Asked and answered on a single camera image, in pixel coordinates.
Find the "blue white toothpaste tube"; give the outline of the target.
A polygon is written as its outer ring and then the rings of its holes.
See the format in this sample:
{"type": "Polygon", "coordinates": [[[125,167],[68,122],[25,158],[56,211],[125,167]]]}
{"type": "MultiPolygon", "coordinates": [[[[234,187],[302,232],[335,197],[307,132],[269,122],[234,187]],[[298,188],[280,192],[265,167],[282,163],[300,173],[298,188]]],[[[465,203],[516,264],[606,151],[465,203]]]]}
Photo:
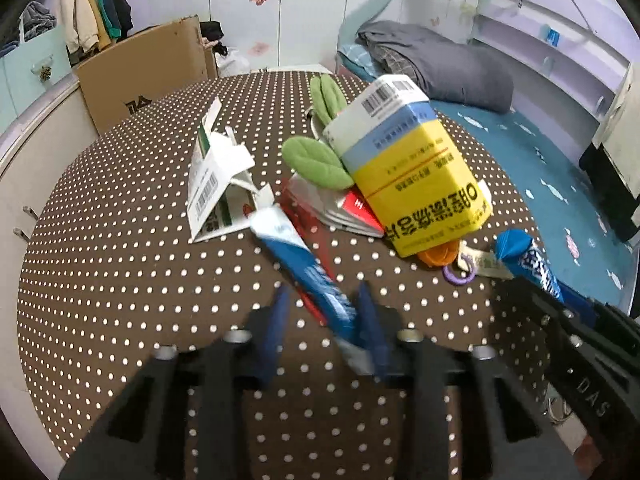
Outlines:
{"type": "Polygon", "coordinates": [[[326,327],[346,364],[359,376],[373,376],[369,353],[363,348],[357,309],[303,244],[283,210],[278,206],[262,208],[253,212],[248,221],[258,240],[326,316],[326,327]]]}

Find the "blue snack wrapper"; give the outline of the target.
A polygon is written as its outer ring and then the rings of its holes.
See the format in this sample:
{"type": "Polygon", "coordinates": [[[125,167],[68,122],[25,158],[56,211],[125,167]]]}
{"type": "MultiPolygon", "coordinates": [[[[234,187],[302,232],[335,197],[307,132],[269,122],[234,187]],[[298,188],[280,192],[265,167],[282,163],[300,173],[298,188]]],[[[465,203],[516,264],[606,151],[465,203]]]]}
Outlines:
{"type": "Polygon", "coordinates": [[[516,278],[525,278],[563,302],[561,287],[533,237],[523,230],[502,232],[495,242],[495,256],[516,278]]]}

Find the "red white packet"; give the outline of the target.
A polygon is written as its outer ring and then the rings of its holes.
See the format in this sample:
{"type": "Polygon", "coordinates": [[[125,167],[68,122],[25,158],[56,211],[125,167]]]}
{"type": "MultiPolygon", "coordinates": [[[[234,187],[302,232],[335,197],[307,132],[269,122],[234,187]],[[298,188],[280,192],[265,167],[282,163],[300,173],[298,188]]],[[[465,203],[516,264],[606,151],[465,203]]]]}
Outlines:
{"type": "Polygon", "coordinates": [[[294,174],[285,189],[297,206],[326,226],[368,237],[385,235],[382,224],[354,188],[346,191],[318,188],[294,174]]]}

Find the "white green torn carton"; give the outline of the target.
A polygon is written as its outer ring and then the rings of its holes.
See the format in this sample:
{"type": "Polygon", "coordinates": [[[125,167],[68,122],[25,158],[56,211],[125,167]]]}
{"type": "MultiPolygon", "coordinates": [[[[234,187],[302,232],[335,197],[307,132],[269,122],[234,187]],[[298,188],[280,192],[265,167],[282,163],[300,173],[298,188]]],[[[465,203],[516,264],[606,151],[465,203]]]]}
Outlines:
{"type": "Polygon", "coordinates": [[[253,212],[274,203],[270,185],[254,185],[254,156],[235,139],[234,129],[214,128],[220,112],[220,99],[213,99],[194,141],[186,201],[192,243],[245,230],[253,212]]]}

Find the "yellow blue medicine box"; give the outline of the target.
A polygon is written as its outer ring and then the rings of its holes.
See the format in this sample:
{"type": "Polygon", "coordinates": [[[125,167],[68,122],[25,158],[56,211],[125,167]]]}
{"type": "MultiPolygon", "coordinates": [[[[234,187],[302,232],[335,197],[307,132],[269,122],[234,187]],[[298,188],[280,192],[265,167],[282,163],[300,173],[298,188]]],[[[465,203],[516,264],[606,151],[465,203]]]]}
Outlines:
{"type": "Polygon", "coordinates": [[[430,99],[405,75],[378,78],[323,135],[402,258],[460,240],[492,215],[430,99]]]}

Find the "teal quilted mattress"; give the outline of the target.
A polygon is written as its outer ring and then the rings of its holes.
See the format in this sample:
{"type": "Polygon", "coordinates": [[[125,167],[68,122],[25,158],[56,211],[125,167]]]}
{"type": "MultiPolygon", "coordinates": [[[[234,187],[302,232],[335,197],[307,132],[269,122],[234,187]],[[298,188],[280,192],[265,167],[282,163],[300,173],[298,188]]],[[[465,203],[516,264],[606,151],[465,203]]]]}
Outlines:
{"type": "Polygon", "coordinates": [[[483,144],[511,179],[540,229],[555,276],[628,313],[639,258],[614,234],[587,178],[541,128],[515,107],[506,114],[437,100],[432,107],[483,144]]]}

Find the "white paper tag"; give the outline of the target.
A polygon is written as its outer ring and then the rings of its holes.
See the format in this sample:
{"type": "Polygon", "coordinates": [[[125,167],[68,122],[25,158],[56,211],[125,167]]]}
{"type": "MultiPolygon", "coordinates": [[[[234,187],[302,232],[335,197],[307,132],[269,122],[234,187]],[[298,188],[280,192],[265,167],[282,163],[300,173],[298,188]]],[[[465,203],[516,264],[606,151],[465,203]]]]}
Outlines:
{"type": "Polygon", "coordinates": [[[512,280],[513,278],[513,274],[492,252],[483,252],[471,248],[465,243],[459,247],[457,266],[467,274],[474,271],[477,276],[484,276],[484,278],[498,278],[499,280],[512,280]]]}

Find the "brown polka dot tablecloth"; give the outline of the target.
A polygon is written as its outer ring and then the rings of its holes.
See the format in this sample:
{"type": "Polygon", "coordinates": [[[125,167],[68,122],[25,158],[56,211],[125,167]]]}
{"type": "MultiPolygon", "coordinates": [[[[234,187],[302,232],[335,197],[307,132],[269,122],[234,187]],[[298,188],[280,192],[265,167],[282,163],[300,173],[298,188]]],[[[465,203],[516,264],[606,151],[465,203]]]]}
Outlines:
{"type": "MultiPolygon", "coordinates": [[[[104,408],[154,349],[205,347],[240,327],[285,280],[249,229],[190,244],[186,179],[196,127],[213,98],[216,129],[231,126],[255,157],[258,186],[279,196],[291,170],[282,143],[310,134],[305,73],[200,82],[121,122],[65,169],[30,236],[17,292],[17,340],[26,385],[53,447],[68,460],[104,408]]],[[[525,200],[472,136],[461,115],[437,105],[474,176],[490,187],[494,215],[469,247],[490,249],[501,228],[540,242],[525,200]]],[[[535,401],[548,352],[498,281],[454,286],[442,271],[401,259],[385,240],[334,228],[308,243],[338,287],[362,281],[408,328],[456,350],[490,344],[535,401]]],[[[403,392],[359,379],[329,332],[292,292],[280,366],[271,387],[245,397],[257,479],[393,479],[403,392]]]]}

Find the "green plush leaf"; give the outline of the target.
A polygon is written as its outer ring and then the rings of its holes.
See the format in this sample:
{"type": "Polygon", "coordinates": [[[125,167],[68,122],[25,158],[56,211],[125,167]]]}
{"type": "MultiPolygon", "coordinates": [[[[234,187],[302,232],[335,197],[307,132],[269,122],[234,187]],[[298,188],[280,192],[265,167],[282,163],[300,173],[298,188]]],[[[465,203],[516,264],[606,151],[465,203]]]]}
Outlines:
{"type": "Polygon", "coordinates": [[[322,126],[332,120],[347,107],[347,102],[337,82],[328,74],[313,76],[309,81],[312,109],[322,126]]]}
{"type": "Polygon", "coordinates": [[[341,159],[325,143],[292,136],[282,145],[284,162],[305,180],[333,191],[344,191],[355,185],[341,159]]]}

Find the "white shelf unit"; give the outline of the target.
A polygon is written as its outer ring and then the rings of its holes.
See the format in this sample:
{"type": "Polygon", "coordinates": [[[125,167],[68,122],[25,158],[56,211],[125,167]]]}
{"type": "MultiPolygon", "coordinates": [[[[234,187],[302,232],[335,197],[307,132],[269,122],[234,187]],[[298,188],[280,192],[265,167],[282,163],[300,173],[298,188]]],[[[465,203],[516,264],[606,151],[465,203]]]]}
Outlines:
{"type": "Polygon", "coordinates": [[[610,108],[628,65],[639,59],[636,31],[591,0],[480,0],[472,39],[555,85],[594,119],[610,108]]]}

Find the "grey rolled duvet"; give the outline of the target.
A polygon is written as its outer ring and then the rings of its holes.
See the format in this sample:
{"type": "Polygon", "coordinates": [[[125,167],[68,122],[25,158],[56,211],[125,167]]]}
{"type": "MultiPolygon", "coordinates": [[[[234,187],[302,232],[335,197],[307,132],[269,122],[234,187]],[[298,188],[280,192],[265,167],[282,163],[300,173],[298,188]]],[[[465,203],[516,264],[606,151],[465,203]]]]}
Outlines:
{"type": "Polygon", "coordinates": [[[498,114],[511,109],[513,78],[484,48],[456,44],[425,27],[393,21],[364,24],[358,38],[386,73],[408,76],[432,100],[498,114]]]}

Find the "cardboard box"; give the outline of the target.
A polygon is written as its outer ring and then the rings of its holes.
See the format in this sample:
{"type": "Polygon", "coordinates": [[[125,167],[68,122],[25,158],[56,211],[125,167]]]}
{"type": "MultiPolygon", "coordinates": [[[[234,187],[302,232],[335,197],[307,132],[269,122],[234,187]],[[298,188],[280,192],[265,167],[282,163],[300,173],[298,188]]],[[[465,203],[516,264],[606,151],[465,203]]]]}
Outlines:
{"type": "Polygon", "coordinates": [[[150,27],[75,66],[99,133],[189,84],[213,78],[197,16],[150,27]]]}

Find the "hanging clothes on rack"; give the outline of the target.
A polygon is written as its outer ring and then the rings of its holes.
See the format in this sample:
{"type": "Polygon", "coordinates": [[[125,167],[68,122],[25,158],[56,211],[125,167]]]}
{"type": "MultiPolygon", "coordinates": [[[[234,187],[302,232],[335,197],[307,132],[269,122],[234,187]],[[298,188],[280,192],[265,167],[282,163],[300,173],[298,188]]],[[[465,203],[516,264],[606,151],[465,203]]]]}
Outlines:
{"type": "Polygon", "coordinates": [[[127,0],[54,1],[72,63],[125,40],[134,28],[127,0]]]}

